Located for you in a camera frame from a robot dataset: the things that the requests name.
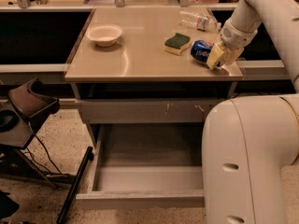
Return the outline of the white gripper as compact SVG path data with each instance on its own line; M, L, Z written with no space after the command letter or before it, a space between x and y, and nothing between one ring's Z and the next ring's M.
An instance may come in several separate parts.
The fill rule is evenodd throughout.
M221 42L215 43L208 55L208 68L213 70L235 62L257 33L257 30L243 32L233 25L231 19L227 20L221 28Z

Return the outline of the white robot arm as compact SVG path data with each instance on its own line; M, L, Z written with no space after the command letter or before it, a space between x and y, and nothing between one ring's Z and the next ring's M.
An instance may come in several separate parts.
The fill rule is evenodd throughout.
M294 0L240 0L208 67L234 62L259 25L299 89L299 5ZM298 94L239 97L216 105L202 134L207 224L287 224L281 170L297 162L298 152Z

